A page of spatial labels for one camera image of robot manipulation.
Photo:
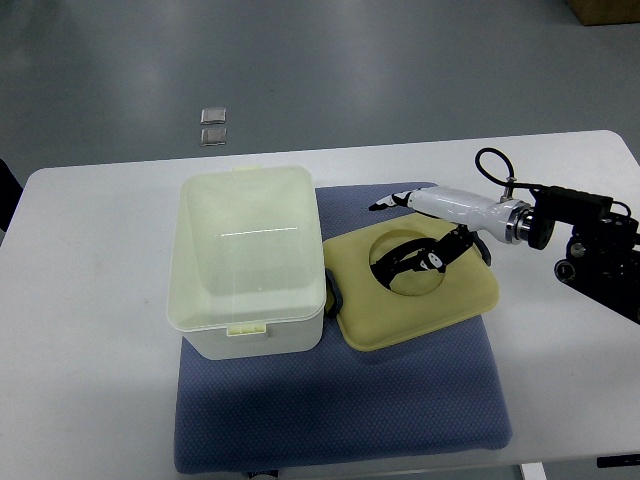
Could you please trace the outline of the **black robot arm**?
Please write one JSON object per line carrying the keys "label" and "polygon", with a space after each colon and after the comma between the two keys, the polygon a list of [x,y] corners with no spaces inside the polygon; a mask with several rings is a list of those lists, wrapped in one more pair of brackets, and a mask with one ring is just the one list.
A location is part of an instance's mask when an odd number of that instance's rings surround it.
{"label": "black robot arm", "polygon": [[542,250],[558,222],[572,227],[565,257],[554,266],[564,285],[637,323],[639,321],[639,222],[631,210],[611,208],[611,197],[559,186],[512,183],[535,205],[517,217],[515,237]]}

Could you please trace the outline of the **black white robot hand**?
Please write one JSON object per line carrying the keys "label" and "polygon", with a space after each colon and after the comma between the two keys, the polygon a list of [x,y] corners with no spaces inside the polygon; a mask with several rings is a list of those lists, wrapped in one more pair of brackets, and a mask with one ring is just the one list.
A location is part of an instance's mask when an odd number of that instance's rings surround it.
{"label": "black white robot hand", "polygon": [[479,230],[489,232],[503,243],[518,243],[518,221],[530,209],[530,205],[521,200],[493,201],[441,186],[394,193],[376,201],[369,209],[377,211],[397,206],[450,222],[455,228],[439,240],[419,238],[407,241],[374,262],[372,273],[385,286],[409,270],[444,273],[448,265],[474,245]]}

